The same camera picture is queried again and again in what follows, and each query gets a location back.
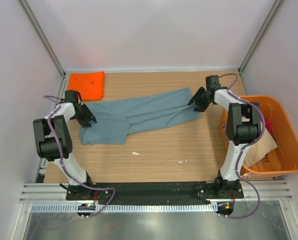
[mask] orange plastic container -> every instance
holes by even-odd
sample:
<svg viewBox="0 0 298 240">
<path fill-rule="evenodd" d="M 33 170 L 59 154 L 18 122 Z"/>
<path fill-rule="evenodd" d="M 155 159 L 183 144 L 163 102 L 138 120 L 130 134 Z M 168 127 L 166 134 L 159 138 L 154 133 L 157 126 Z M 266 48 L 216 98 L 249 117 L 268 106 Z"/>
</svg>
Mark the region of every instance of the orange plastic container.
<svg viewBox="0 0 298 240">
<path fill-rule="evenodd" d="M 241 98 L 260 104 L 264 117 L 272 124 L 273 138 L 278 145 L 275 150 L 253 166 L 247 167 L 243 164 L 241 176 L 247 179 L 261 179 L 297 173 L 298 139 L 282 105 L 270 96 L 253 95 Z M 228 112 L 224 110 L 220 119 L 220 128 L 226 150 L 229 148 L 226 137 L 227 118 Z"/>
</svg>

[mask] white backdrop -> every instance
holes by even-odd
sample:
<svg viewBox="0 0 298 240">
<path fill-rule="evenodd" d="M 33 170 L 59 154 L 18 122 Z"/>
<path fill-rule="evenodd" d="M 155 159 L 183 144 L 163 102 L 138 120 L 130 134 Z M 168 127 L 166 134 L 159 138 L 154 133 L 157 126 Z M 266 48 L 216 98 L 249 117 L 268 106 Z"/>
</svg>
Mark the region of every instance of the white backdrop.
<svg viewBox="0 0 298 240">
<path fill-rule="evenodd" d="M 42 96 L 57 94 L 60 83 L 19 3 L 0 1 L 0 240 L 11 238 L 23 185 L 37 172 L 32 121 L 50 113 Z"/>
<path fill-rule="evenodd" d="M 273 0 L 28 0 L 65 71 L 238 68 Z"/>
<path fill-rule="evenodd" d="M 285 1 L 244 71 L 249 94 L 284 106 L 298 136 L 298 0 Z M 298 207 L 298 173 L 285 176 Z"/>
</svg>

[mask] shiny floor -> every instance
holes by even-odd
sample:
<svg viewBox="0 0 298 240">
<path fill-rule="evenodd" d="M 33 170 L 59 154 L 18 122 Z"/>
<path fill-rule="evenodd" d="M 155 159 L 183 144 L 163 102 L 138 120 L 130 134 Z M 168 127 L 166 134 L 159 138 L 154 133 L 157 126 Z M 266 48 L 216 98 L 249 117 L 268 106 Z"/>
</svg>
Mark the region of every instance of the shiny floor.
<svg viewBox="0 0 298 240">
<path fill-rule="evenodd" d="M 233 216 L 245 215 L 255 206 L 256 202 L 237 202 Z M 259 210 L 243 220 L 217 217 L 214 212 L 117 213 L 84 220 L 72 213 L 30 214 L 24 240 L 64 239 L 291 240 L 291 237 L 278 201 L 261 202 Z"/>
</svg>

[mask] orange cloth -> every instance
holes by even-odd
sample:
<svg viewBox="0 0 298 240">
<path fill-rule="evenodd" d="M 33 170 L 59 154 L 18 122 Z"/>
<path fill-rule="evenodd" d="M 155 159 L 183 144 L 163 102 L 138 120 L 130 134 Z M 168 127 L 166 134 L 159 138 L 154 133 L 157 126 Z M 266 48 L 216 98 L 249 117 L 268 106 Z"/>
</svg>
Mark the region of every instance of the orange cloth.
<svg viewBox="0 0 298 240">
<path fill-rule="evenodd" d="M 67 89 L 78 91 L 84 101 L 101 100 L 104 95 L 104 72 L 73 73 Z"/>
</svg>

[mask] gray-blue towel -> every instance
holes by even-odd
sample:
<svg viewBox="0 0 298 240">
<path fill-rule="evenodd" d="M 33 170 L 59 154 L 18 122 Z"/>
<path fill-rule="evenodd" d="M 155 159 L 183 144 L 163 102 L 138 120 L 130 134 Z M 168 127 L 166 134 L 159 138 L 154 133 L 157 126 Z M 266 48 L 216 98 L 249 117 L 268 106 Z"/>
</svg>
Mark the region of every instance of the gray-blue towel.
<svg viewBox="0 0 298 240">
<path fill-rule="evenodd" d="M 97 123 L 81 128 L 83 144 L 125 144 L 128 134 L 164 129 L 201 116 L 195 105 L 187 105 L 192 94 L 189 88 L 147 97 L 88 103 Z"/>
</svg>

